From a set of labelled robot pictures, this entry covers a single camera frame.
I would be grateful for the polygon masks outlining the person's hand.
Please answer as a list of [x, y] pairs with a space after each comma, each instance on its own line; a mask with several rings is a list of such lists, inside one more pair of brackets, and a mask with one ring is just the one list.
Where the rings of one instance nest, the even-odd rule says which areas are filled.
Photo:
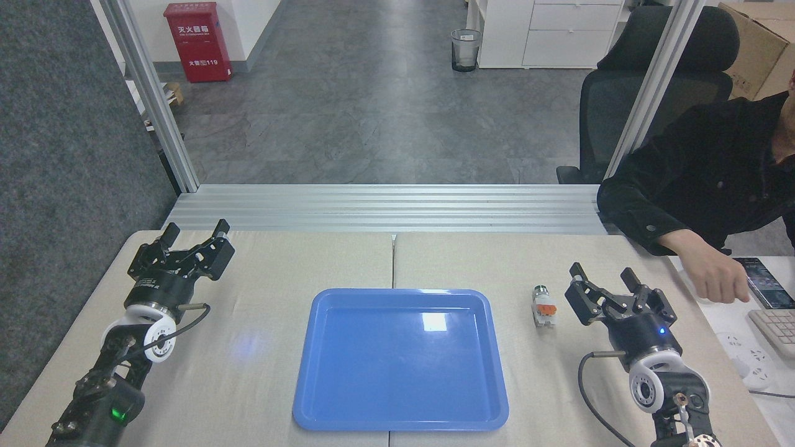
[[679, 255], [696, 294], [710, 302], [749, 302], [746, 271], [733, 258], [712, 246], [690, 247]]

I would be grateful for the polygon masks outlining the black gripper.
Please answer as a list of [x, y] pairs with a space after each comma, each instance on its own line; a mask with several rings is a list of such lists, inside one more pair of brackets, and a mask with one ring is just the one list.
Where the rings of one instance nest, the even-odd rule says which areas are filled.
[[144, 305], [159, 309], [171, 318], [182, 318], [180, 305], [191, 302], [195, 279], [200, 276], [218, 280], [235, 254], [235, 247], [227, 238], [230, 224], [219, 220], [213, 234], [177, 255], [177, 274], [168, 270], [170, 247], [181, 229], [171, 222], [162, 235], [151, 244], [142, 244], [128, 269], [128, 275], [140, 276], [127, 296], [127, 307]]
[[625, 356], [620, 359], [622, 367], [631, 367], [648, 354], [676, 350], [676, 338], [668, 328], [676, 321], [676, 312], [665, 293], [640, 283], [633, 269], [625, 268], [621, 272], [632, 294], [630, 309], [633, 314], [639, 314], [633, 317], [628, 317], [628, 298], [594, 285], [579, 263], [571, 265], [569, 274], [571, 282], [565, 292], [566, 300], [582, 325], [599, 320], [613, 322], [612, 347], [614, 351], [624, 351]]

